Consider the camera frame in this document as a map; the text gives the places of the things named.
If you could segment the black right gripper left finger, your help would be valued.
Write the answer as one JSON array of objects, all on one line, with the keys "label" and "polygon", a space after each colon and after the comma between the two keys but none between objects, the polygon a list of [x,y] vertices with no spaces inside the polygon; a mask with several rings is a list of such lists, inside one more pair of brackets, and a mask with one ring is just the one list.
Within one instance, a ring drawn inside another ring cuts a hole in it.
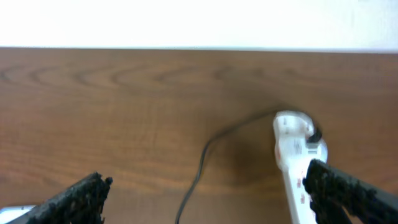
[{"label": "black right gripper left finger", "polygon": [[113,179],[94,172],[7,224],[104,224]]}]

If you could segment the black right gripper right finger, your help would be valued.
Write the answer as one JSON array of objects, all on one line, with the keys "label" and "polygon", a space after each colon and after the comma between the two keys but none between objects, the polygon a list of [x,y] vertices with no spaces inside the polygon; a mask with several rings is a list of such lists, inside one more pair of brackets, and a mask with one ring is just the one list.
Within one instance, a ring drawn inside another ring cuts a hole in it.
[{"label": "black right gripper right finger", "polygon": [[318,224],[397,224],[397,197],[328,164],[313,159],[303,180]]}]

